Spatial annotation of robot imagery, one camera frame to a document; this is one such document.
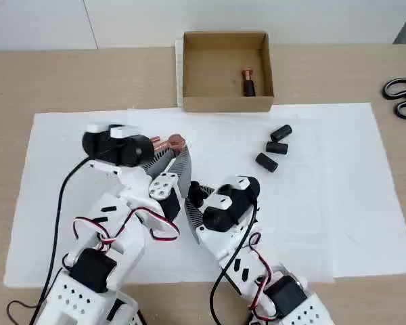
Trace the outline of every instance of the black plastic part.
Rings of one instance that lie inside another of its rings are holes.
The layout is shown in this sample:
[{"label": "black plastic part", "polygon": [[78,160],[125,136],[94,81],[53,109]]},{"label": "black plastic part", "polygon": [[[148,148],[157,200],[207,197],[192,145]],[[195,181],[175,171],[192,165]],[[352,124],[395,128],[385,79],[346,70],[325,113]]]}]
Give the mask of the black plastic part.
[{"label": "black plastic part", "polygon": [[117,126],[120,125],[110,125],[107,131],[99,133],[84,133],[83,149],[89,157],[127,167],[150,162],[155,155],[150,139],[144,135],[114,139],[110,137],[110,130]]},{"label": "black plastic part", "polygon": [[116,315],[117,310],[121,305],[123,305],[124,302],[121,301],[120,299],[116,299],[114,302],[113,307],[111,307],[110,313],[107,316],[107,321],[111,322],[113,320],[114,315]]},{"label": "black plastic part", "polygon": [[181,205],[179,204],[179,200],[177,200],[176,191],[173,188],[171,190],[170,195],[165,200],[158,201],[160,204],[162,211],[164,212],[164,216],[170,222],[176,219],[179,211],[181,210]]},{"label": "black plastic part", "polygon": [[245,190],[236,190],[231,185],[224,185],[217,194],[226,195],[231,199],[231,206],[227,210],[208,207],[203,213],[203,224],[207,229],[216,232],[226,232],[234,224],[238,224],[240,217],[251,207],[252,198],[260,194],[260,184],[254,177],[248,177],[250,185]]},{"label": "black plastic part", "polygon": [[283,276],[264,292],[273,301],[279,319],[286,317],[307,299],[305,292],[291,276]]},{"label": "black plastic part", "polygon": [[112,207],[104,207],[101,209],[101,212],[112,212],[112,211],[117,211],[117,207],[112,206]]},{"label": "black plastic part", "polygon": [[191,185],[188,190],[189,201],[197,208],[203,205],[203,200],[208,198],[208,194],[204,192],[198,181],[191,181]]},{"label": "black plastic part", "polygon": [[244,80],[244,96],[255,97],[256,90],[254,89],[254,83],[252,80]]},{"label": "black plastic part", "polygon": [[70,270],[69,276],[96,293],[106,293],[107,277],[116,264],[103,252],[87,248]]},{"label": "black plastic part", "polygon": [[235,263],[233,264],[233,269],[235,272],[239,271],[239,268],[241,267],[241,259],[235,259]]},{"label": "black plastic part", "polygon": [[271,141],[266,143],[266,152],[271,152],[273,154],[287,154],[288,149],[288,144],[281,144],[279,142]]},{"label": "black plastic part", "polygon": [[250,273],[250,269],[243,269],[242,270],[242,281],[246,282],[248,280],[248,274]]},{"label": "black plastic part", "polygon": [[278,142],[287,137],[289,134],[292,134],[292,132],[293,130],[290,127],[290,125],[286,124],[283,127],[280,127],[278,130],[275,130],[273,133],[271,133],[271,139],[274,142]]},{"label": "black plastic part", "polygon": [[96,223],[103,223],[108,222],[108,218],[107,217],[93,218],[92,221]]},{"label": "black plastic part", "polygon": [[256,163],[266,168],[271,173],[273,173],[278,167],[278,164],[275,161],[273,161],[266,154],[263,153],[258,154],[258,156],[256,157]]}]

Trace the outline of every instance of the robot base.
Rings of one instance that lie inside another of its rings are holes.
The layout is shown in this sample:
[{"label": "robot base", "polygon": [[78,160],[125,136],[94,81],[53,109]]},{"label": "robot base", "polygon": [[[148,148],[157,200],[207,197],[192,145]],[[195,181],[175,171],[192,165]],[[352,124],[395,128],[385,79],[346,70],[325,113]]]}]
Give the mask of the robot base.
[{"label": "robot base", "polygon": [[137,302],[121,292],[96,293],[61,272],[37,325],[146,325]]}]

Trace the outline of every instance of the brown cardboard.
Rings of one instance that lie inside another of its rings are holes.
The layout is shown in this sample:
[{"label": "brown cardboard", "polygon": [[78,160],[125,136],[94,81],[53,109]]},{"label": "brown cardboard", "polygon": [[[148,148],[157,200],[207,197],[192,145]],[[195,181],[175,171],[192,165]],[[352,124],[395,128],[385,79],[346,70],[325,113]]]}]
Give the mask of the brown cardboard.
[{"label": "brown cardboard", "polygon": [[[242,94],[242,69],[252,68],[256,97]],[[186,32],[183,108],[188,112],[267,112],[273,102],[265,32]]]}]

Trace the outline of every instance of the black cable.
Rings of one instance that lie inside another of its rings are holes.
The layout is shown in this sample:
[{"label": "black cable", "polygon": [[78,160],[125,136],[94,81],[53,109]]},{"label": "black cable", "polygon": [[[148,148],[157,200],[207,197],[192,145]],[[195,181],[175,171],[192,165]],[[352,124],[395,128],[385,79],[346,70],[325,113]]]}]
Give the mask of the black cable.
[{"label": "black cable", "polygon": [[29,325],[33,325],[35,323],[36,317],[38,316],[39,310],[41,308],[42,302],[44,301],[45,294],[47,292],[49,281],[51,280],[51,275],[53,273],[54,268],[54,260],[55,260],[55,252],[57,251],[57,242],[59,236],[59,222],[60,222],[60,213],[62,212],[62,200],[63,194],[65,192],[66,184],[69,182],[69,179],[82,167],[87,163],[89,160],[93,159],[92,157],[84,158],[77,166],[73,168],[67,174],[65,179],[63,180],[62,187],[60,188],[59,198],[58,198],[58,205],[57,205],[57,212],[55,214],[55,224],[54,224],[54,237],[53,237],[53,249],[51,251],[51,259],[49,260],[49,269],[47,274],[47,279],[45,280],[45,284],[42,289],[41,296],[39,297],[39,301],[36,304],[35,311],[33,312],[32,318],[30,320]]},{"label": "black cable", "polygon": [[[46,298],[48,297],[49,293],[51,292],[51,289],[53,288],[53,285],[54,285],[55,281],[57,280],[57,278],[58,278],[58,276],[59,276],[59,274],[60,274],[60,271],[62,271],[62,270],[63,270],[63,268],[61,267],[61,268],[59,268],[59,270],[57,271],[57,274],[56,274],[55,277],[54,277],[53,283],[51,283],[51,286],[49,287],[49,290],[47,291],[47,294],[45,295],[45,298],[41,301],[40,304],[42,304],[42,303],[46,300]],[[34,308],[36,308],[36,307],[39,305],[39,304],[38,304],[38,305],[27,305],[26,303],[23,303],[23,302],[20,301],[20,300],[12,300],[12,301],[10,301],[10,302],[7,304],[7,306],[6,306],[6,314],[7,314],[8,318],[9,318],[9,320],[10,320],[13,324],[15,324],[15,325],[19,325],[19,323],[17,323],[17,321],[15,320],[15,318],[12,317],[12,315],[11,315],[11,306],[12,306],[14,303],[16,303],[16,304],[18,304],[18,305],[20,305],[20,306],[23,306],[24,308],[27,308],[27,309],[34,309]]]},{"label": "black cable", "polygon": [[235,252],[231,256],[230,260],[227,262],[225,267],[221,270],[221,273],[219,274],[217,281],[215,281],[214,286],[212,287],[212,290],[210,291],[210,296],[209,296],[209,308],[210,308],[210,314],[212,315],[212,318],[214,319],[215,323],[217,325],[222,325],[217,317],[217,314],[215,313],[214,309],[214,295],[215,291],[218,288],[219,283],[223,279],[223,277],[227,274],[227,270],[229,269],[230,265],[233,263],[235,260],[236,256],[239,254],[240,250],[242,249],[242,246],[244,245],[246,238],[251,232],[252,226],[254,225],[254,222],[256,220],[256,214],[257,214],[257,199],[255,197],[252,198],[252,216],[250,223],[248,224],[248,228],[245,231],[244,236],[242,237],[238,247],[236,248]]}]

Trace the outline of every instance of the scissors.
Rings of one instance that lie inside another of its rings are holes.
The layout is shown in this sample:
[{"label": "scissors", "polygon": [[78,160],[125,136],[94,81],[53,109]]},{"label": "scissors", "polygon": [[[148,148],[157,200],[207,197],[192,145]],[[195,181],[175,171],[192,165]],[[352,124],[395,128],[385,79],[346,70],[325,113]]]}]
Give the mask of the scissors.
[{"label": "scissors", "polygon": [[[389,92],[389,89],[393,85],[406,85],[406,78],[396,78],[387,82],[387,84],[385,84],[385,86],[382,88],[382,96],[384,96],[384,98],[387,100],[398,100],[400,98],[406,99],[406,90],[402,90],[398,93]],[[397,104],[394,107],[394,114],[396,114],[399,118],[403,118],[406,120],[406,113],[403,112],[405,108],[406,108],[406,100],[404,102]]]}]

